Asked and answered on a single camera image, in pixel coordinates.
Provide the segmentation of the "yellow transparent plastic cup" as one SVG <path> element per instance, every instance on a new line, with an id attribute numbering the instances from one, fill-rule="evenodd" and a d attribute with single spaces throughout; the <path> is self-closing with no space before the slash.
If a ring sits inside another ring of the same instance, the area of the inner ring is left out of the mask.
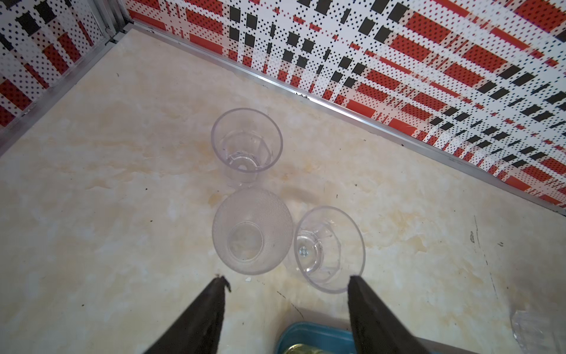
<path id="1" fill-rule="evenodd" d="M 287 348 L 284 354 L 330 354 L 330 352 L 312 345 L 296 344 Z"/>

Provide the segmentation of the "clear cup beside frosted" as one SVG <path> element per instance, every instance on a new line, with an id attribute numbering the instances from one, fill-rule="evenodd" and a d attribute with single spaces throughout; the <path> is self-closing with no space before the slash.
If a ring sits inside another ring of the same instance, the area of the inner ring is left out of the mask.
<path id="1" fill-rule="evenodd" d="M 346 292 L 350 277 L 361 276 L 365 264 L 358 225 L 334 206 L 317 206 L 303 215 L 284 259 L 290 274 L 326 294 Z"/>

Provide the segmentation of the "frosted clear plastic cup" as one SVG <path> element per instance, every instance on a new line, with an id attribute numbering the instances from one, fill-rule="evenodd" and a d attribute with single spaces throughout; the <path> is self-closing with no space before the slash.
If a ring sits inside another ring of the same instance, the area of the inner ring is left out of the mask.
<path id="1" fill-rule="evenodd" d="M 218 207 L 212 240 L 219 258 L 233 271 L 265 274 L 290 250 L 293 219 L 283 200 L 269 190 L 246 188 Z"/>

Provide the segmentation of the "teal plastic tray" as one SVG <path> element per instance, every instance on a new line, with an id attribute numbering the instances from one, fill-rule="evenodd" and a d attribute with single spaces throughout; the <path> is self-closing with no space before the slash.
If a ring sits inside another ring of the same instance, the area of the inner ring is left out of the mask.
<path id="1" fill-rule="evenodd" d="M 312 322 L 290 325 L 280 336 L 275 353 L 286 353 L 293 347 L 308 346 L 326 353 L 356 353 L 352 333 Z"/>

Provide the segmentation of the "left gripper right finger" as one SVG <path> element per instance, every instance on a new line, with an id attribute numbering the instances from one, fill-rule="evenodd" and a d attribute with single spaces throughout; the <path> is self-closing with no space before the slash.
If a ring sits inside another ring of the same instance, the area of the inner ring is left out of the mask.
<path id="1" fill-rule="evenodd" d="M 362 277 L 350 277 L 347 295 L 357 353 L 428 352 Z"/>

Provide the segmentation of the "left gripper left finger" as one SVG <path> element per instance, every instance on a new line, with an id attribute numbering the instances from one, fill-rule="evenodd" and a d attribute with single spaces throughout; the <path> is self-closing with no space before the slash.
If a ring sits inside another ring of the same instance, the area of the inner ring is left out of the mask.
<path id="1" fill-rule="evenodd" d="M 226 306 L 228 280 L 215 277 L 155 341 L 147 353 L 216 353 Z"/>

